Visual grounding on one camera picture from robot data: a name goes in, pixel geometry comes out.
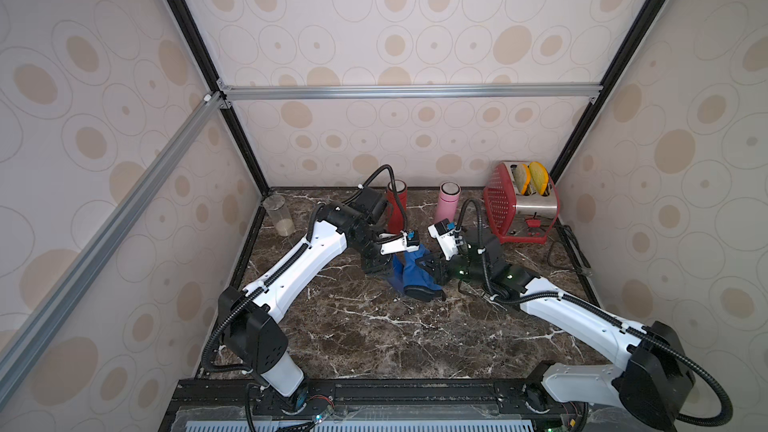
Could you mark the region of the blue cloth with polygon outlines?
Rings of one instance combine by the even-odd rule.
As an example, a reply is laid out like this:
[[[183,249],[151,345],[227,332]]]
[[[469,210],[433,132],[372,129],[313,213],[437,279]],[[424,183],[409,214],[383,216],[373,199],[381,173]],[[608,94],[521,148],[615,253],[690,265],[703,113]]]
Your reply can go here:
[[[432,276],[424,270],[418,261],[430,252],[420,245],[414,252],[404,254],[404,268],[402,273],[403,291],[407,297],[422,301],[444,301],[446,295],[442,287],[434,282]]]

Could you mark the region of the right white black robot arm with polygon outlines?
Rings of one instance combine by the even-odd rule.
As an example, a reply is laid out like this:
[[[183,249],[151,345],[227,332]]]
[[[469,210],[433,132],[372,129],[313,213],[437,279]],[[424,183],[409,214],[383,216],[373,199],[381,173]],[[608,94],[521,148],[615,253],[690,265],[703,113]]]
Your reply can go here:
[[[544,320],[606,359],[601,366],[541,362],[520,388],[530,412],[544,415],[555,404],[573,403],[585,419],[590,405],[612,406],[658,431],[672,431],[678,422],[720,427],[732,420],[725,388],[685,354],[670,326],[612,314],[534,270],[506,262],[478,200],[440,203],[428,231],[440,250],[417,264],[437,284],[479,281],[490,304]]]

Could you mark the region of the blue thermos bottle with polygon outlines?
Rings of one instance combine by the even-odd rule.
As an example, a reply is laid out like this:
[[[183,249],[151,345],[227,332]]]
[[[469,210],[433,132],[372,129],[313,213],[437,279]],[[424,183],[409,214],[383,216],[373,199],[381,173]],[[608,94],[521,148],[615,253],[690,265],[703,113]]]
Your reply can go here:
[[[388,277],[387,281],[392,288],[401,296],[405,296],[406,276],[405,276],[405,262],[401,260],[397,255],[392,256],[392,274]]]

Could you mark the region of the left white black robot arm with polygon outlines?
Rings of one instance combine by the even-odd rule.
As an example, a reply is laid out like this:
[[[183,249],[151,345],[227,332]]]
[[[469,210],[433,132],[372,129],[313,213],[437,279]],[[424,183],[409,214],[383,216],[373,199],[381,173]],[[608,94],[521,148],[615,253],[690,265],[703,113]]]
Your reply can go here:
[[[290,357],[280,327],[289,307],[310,282],[347,250],[360,256],[367,274],[392,270],[396,255],[415,251],[418,235],[402,225],[388,233],[380,224],[388,205],[372,187],[381,174],[396,185],[391,165],[378,167],[344,201],[318,204],[307,232],[271,269],[241,289],[227,288],[219,297],[218,322],[202,349],[201,366],[208,373],[241,372],[271,387],[289,408],[306,401],[304,372]]]

